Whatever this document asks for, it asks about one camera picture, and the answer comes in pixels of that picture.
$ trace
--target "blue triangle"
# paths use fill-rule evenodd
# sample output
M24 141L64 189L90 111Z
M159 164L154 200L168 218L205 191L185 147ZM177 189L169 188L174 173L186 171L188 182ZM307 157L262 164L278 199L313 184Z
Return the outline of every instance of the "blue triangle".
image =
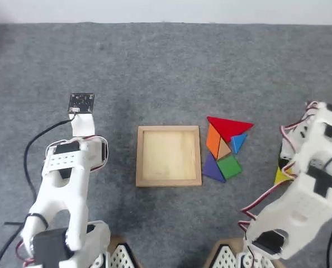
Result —
M241 134L241 135L233 136L231 138L233 152L235 154L238 154L239 149L242 147L242 144L245 141L245 138L246 138L246 134Z
M213 157L212 153L208 153L206 162L202 169L202 174L206 175L215 180L219 180L222 183L225 183L226 180L223 178L223 175L217 165L215 158Z

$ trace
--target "red triangle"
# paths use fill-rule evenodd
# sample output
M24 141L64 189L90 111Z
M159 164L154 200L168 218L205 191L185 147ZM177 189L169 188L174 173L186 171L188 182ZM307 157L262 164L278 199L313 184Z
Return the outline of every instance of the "red triangle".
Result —
M211 116L207 116L207 119L226 142L230 142L231 137L240 135L244 131L253 127L252 123L247 122L239 122Z

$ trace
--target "yellow triangle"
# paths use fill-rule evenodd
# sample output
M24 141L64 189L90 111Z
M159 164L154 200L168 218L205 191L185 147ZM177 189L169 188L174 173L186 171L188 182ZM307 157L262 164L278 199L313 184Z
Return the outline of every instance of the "yellow triangle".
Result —
M282 171L280 170L280 168L278 167L278 170L277 170L277 174L276 174L276 179L274 181L274 185L282 182L282 181L285 181L285 180L291 180L291 178L285 176Z

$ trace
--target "white wall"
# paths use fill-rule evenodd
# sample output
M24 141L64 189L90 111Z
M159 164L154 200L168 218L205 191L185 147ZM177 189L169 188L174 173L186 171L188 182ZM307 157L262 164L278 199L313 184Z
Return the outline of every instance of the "white wall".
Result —
M0 22L332 24L332 0L0 0Z

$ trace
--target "green square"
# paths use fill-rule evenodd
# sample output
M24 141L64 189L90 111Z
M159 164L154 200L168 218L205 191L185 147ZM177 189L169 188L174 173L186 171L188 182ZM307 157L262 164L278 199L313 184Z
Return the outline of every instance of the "green square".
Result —
M242 168L238 164L238 161L234 155L230 155L217 161L217 165L225 179L229 179L230 177L233 177L242 171Z

